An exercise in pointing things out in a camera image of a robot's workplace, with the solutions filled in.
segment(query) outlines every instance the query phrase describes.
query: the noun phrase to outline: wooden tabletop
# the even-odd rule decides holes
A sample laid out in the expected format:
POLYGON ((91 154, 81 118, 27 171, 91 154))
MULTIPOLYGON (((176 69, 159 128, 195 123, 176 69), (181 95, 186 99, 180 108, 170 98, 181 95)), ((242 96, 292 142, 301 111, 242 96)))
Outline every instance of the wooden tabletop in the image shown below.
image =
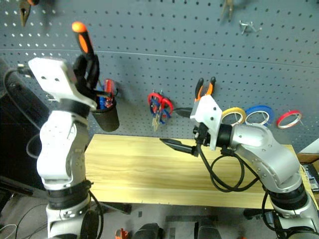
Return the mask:
MULTIPOLYGON (((187 145, 195 143, 191 139, 180 141, 187 145)), ((291 145, 286 147, 295 153, 291 145)), ((220 155, 219 148, 202 148, 209 162, 220 155)), ((102 202, 261 208, 264 197, 260 182, 244 192, 218 191, 200 157, 175 151, 159 138, 96 134, 85 160, 87 179, 94 182, 91 190, 102 202)), ((240 166, 237 159, 225 157, 215 164, 214 172, 235 185, 240 166)), ((301 174, 313 196, 302 170, 301 174)), ((245 170, 242 185, 253 179, 254 175, 245 170)), ((266 208, 272 208, 269 201, 266 208)))

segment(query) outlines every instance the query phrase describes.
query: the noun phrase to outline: pegboard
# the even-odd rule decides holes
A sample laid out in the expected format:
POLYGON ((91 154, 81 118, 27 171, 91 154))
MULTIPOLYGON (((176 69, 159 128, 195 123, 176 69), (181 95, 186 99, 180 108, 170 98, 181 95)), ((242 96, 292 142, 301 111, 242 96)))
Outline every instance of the pegboard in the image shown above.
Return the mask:
MULTIPOLYGON (((80 54, 72 22, 89 30, 101 79, 120 90, 120 128, 114 134, 192 138, 193 124, 173 115, 153 132, 147 95, 162 90, 175 107, 191 107, 200 77, 216 77, 214 98, 222 110, 263 104, 276 119, 288 110, 303 124, 271 131, 300 151, 319 136, 319 4, 315 0, 235 1, 231 21, 222 2, 209 0, 41 1, 20 25, 18 2, 0 0, 0 56, 11 66, 33 57, 74 62, 80 54), (262 27, 241 34, 239 20, 262 27)), ((35 80, 23 79, 51 109, 35 80)), ((105 133, 89 116, 90 134, 105 133)))

